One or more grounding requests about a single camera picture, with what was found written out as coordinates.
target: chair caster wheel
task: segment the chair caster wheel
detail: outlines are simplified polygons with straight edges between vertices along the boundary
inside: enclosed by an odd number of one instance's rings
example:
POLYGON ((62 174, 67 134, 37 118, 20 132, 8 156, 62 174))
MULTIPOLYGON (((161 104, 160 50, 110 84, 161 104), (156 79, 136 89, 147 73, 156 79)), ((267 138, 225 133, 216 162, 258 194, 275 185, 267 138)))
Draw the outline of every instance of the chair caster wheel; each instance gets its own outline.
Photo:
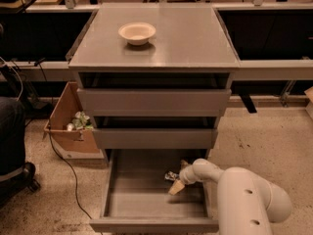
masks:
POLYGON ((28 189, 31 192, 36 192, 40 189, 40 184, 38 183, 38 181, 36 179, 32 179, 32 181, 30 182, 30 184, 28 185, 28 189))

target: cabinet top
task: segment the cabinet top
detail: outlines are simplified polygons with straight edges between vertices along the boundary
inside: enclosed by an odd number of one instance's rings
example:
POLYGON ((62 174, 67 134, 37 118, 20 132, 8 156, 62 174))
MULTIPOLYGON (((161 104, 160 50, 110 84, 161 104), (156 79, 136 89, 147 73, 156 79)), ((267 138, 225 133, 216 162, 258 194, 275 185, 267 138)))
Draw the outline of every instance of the cabinet top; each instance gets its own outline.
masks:
POLYGON ((92 21, 69 67, 92 69, 208 69, 239 66, 236 52, 208 4, 104 4, 92 21), (143 46, 118 34, 125 24, 148 23, 156 35, 143 46))

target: white cable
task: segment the white cable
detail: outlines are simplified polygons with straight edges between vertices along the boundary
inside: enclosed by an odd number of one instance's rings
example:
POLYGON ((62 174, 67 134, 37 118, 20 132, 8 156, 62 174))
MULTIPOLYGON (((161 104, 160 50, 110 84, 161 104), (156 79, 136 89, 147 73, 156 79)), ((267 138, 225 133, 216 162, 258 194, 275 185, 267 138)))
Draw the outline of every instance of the white cable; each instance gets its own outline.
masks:
POLYGON ((22 95, 22 92, 23 92, 22 79, 21 79, 21 77, 19 76, 19 74, 17 73, 17 71, 16 71, 12 66, 8 65, 7 62, 6 62, 2 57, 0 57, 0 60, 1 60, 5 65, 7 65, 8 68, 10 68, 10 69, 17 75, 17 77, 19 78, 19 81, 20 81, 20 84, 21 84, 21 92, 20 92, 20 94, 19 94, 19 96, 18 96, 18 99, 17 99, 17 101, 18 101, 18 100, 20 99, 21 95, 22 95))

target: drawer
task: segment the drawer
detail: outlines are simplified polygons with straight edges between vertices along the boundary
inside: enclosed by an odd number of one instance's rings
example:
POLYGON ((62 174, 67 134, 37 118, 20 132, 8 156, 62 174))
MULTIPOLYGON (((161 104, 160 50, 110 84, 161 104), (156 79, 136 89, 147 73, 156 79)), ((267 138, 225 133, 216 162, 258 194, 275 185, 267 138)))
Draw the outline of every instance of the drawer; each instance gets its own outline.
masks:
POLYGON ((113 150, 96 232, 216 232, 206 187, 197 183, 175 196, 164 174, 178 172, 182 159, 198 158, 195 150, 113 150))
POLYGON ((94 129, 100 149, 210 149, 217 130, 193 128, 94 129))
POLYGON ((224 114, 231 90, 78 89, 90 116, 211 116, 224 114))

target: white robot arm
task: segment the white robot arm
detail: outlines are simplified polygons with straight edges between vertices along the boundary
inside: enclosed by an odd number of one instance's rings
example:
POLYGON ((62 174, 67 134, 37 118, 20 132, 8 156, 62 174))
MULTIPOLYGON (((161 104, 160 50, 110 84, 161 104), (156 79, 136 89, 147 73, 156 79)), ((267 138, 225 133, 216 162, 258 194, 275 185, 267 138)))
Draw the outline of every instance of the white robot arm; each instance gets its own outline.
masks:
POLYGON ((291 199, 285 190, 244 168, 223 170, 198 159, 180 171, 178 180, 181 185, 217 183, 220 235, 272 235, 270 222, 282 222, 291 214, 291 199))

